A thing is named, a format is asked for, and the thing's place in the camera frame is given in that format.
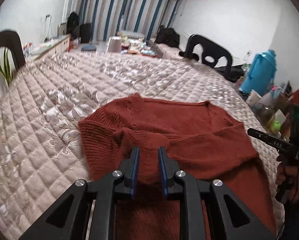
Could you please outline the person right hand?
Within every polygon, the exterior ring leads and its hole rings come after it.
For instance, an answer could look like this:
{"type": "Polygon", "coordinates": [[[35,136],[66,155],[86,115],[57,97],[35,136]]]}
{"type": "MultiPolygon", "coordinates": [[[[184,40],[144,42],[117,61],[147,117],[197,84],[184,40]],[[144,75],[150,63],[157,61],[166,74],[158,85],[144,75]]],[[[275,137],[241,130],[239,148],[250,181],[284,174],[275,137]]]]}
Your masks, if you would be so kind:
{"type": "Polygon", "coordinates": [[[299,200],[299,165],[289,165],[283,155],[279,155],[276,160],[279,162],[275,180],[276,193],[285,195],[283,198],[295,203],[299,200]]]}

